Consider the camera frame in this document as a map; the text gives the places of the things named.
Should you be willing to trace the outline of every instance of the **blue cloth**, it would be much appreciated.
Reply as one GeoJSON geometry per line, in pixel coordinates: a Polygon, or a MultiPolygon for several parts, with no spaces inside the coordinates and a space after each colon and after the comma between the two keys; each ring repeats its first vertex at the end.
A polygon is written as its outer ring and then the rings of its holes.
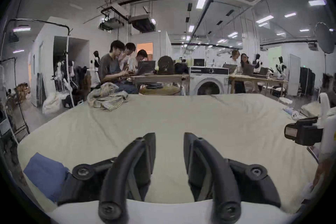
{"type": "Polygon", "coordinates": [[[57,201],[69,169],[63,164],[36,153],[23,171],[29,180],[50,200],[57,201]]]}

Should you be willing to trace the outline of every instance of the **laptop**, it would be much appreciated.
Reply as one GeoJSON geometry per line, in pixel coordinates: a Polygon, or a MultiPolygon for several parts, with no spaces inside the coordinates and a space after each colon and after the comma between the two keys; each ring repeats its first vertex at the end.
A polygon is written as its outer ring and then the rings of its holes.
{"type": "Polygon", "coordinates": [[[268,68],[261,67],[260,72],[253,74],[252,76],[255,76],[256,78],[267,78],[268,68]]]}
{"type": "Polygon", "coordinates": [[[243,75],[253,76],[254,65],[253,64],[244,64],[243,75]]]}
{"type": "Polygon", "coordinates": [[[137,75],[143,75],[145,73],[151,73],[155,70],[155,61],[141,61],[138,62],[137,75]]]}
{"type": "Polygon", "coordinates": [[[232,74],[235,71],[235,69],[237,68],[237,66],[235,64],[226,64],[226,63],[223,64],[222,67],[229,69],[229,74],[232,74]]]}

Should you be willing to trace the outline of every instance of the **wooden table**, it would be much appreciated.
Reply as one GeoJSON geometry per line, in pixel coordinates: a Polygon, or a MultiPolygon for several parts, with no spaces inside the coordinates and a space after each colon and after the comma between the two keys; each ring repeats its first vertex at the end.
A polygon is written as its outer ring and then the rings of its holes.
{"type": "Polygon", "coordinates": [[[268,85],[281,85],[280,97],[282,96],[282,89],[284,84],[288,83],[287,80],[275,79],[275,78],[257,78],[249,75],[238,75],[231,74],[229,75],[229,79],[231,80],[231,94],[235,92],[235,81],[251,81],[251,82],[264,82],[266,83],[265,95],[268,85]]]}
{"type": "Polygon", "coordinates": [[[188,74],[174,75],[134,75],[129,77],[136,87],[141,84],[151,83],[180,83],[180,94],[182,93],[182,83],[185,85],[185,95],[189,95],[190,76],[188,74]]]}

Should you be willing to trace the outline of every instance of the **wrinkled sheet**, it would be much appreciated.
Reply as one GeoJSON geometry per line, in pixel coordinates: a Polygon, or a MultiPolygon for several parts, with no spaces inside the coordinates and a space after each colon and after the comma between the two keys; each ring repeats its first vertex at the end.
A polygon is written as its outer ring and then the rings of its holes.
{"type": "MultiPolygon", "coordinates": [[[[129,95],[128,103],[111,112],[84,103],[24,138],[18,146],[19,162],[24,169],[39,152],[71,171],[81,163],[115,157],[135,138],[155,132],[156,159],[145,201],[193,202],[183,159],[183,134],[192,132],[225,158],[266,167],[282,209],[295,213],[317,163],[305,146],[284,137],[285,125],[294,122],[284,107],[261,94],[129,95]]],[[[56,208],[28,179],[27,183],[46,212],[56,208]]]]}

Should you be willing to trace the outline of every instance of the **grey t-shirt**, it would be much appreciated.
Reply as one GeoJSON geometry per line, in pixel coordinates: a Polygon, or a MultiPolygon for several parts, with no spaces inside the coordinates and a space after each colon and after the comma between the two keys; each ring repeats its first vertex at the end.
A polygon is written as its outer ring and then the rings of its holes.
{"type": "Polygon", "coordinates": [[[116,73],[120,73],[120,66],[118,58],[112,59],[109,54],[105,54],[100,59],[99,69],[98,69],[98,75],[100,81],[106,76],[106,75],[113,75],[116,73]]]}

